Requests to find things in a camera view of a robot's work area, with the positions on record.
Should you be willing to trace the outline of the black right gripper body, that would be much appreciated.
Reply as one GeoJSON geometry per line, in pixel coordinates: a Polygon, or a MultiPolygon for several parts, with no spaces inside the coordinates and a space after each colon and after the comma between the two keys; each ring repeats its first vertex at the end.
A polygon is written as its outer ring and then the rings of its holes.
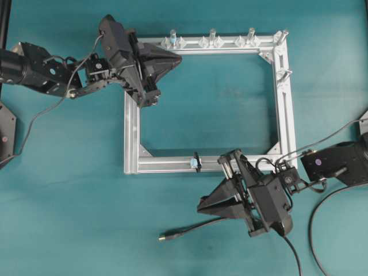
{"type": "MultiPolygon", "coordinates": [[[[273,167],[268,174],[259,169],[259,163],[263,161],[272,164],[268,158],[259,158],[255,164],[252,164],[259,172],[259,184],[256,187],[247,188],[243,180],[250,204],[250,221],[244,221],[251,237],[269,232],[271,229],[285,237],[293,228],[290,215],[293,207],[292,200],[279,176],[274,172],[276,167],[273,167]]],[[[231,161],[231,165],[235,173],[239,174],[235,160],[231,161]]]]}

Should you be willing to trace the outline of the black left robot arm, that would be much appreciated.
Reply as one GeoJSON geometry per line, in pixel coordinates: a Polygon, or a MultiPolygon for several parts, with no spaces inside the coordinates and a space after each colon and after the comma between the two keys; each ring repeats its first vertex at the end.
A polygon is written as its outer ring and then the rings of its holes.
{"type": "Polygon", "coordinates": [[[1,82],[69,98],[118,83],[139,107],[156,105],[161,95],[157,82],[181,63],[181,56],[140,42],[134,30],[125,30],[110,14],[101,20],[98,31],[104,56],[94,52],[85,62],[69,63],[30,43],[1,50],[1,82]]]}

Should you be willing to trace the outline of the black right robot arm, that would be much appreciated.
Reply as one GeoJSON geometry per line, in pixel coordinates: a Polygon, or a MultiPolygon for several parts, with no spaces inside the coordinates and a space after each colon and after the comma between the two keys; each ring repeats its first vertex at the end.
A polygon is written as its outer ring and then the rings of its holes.
{"type": "Polygon", "coordinates": [[[264,174],[256,169],[240,149],[219,157],[224,180],[200,199],[197,211],[222,219],[243,219],[250,236],[275,230],[286,236],[293,227],[288,196],[327,178],[347,186],[367,182],[367,144],[343,142],[305,154],[302,165],[309,182],[303,181],[295,167],[284,164],[277,172],[264,174]]]}

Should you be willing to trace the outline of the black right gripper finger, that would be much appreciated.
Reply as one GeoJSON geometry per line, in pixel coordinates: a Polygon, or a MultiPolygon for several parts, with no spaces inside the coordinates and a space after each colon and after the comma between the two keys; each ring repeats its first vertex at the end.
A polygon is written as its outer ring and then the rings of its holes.
{"type": "Polygon", "coordinates": [[[259,182],[258,170],[248,161],[240,149],[235,149],[218,158],[218,164],[222,167],[225,179],[218,185],[219,190],[231,190],[241,183],[243,179],[247,188],[256,187],[259,182]],[[235,160],[239,174],[235,173],[231,161],[235,160]]]}
{"type": "Polygon", "coordinates": [[[250,221],[250,204],[242,177],[223,179],[209,195],[201,197],[197,212],[250,221]]]}

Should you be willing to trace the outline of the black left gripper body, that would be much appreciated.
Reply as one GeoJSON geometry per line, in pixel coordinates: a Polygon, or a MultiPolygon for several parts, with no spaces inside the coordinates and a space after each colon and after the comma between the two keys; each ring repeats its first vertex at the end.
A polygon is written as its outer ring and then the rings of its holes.
{"type": "MultiPolygon", "coordinates": [[[[149,76],[153,79],[152,75],[143,75],[137,51],[138,40],[134,32],[127,32],[123,25],[117,22],[110,14],[104,16],[99,23],[98,30],[102,35],[101,45],[112,71],[110,73],[112,80],[119,83],[123,88],[118,74],[123,68],[133,65],[137,67],[141,79],[149,76]]],[[[157,88],[157,103],[159,96],[160,90],[157,88]]]]}

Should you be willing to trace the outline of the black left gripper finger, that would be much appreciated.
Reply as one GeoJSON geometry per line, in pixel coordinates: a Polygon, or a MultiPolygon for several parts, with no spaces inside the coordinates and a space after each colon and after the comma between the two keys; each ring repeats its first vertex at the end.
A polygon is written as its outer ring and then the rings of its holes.
{"type": "Polygon", "coordinates": [[[182,62],[182,57],[150,43],[138,42],[138,57],[143,75],[166,75],[182,62]]]}
{"type": "Polygon", "coordinates": [[[136,102],[138,107],[144,108],[157,104],[157,86],[149,76],[141,79],[136,66],[123,68],[119,74],[124,90],[136,102]]]}

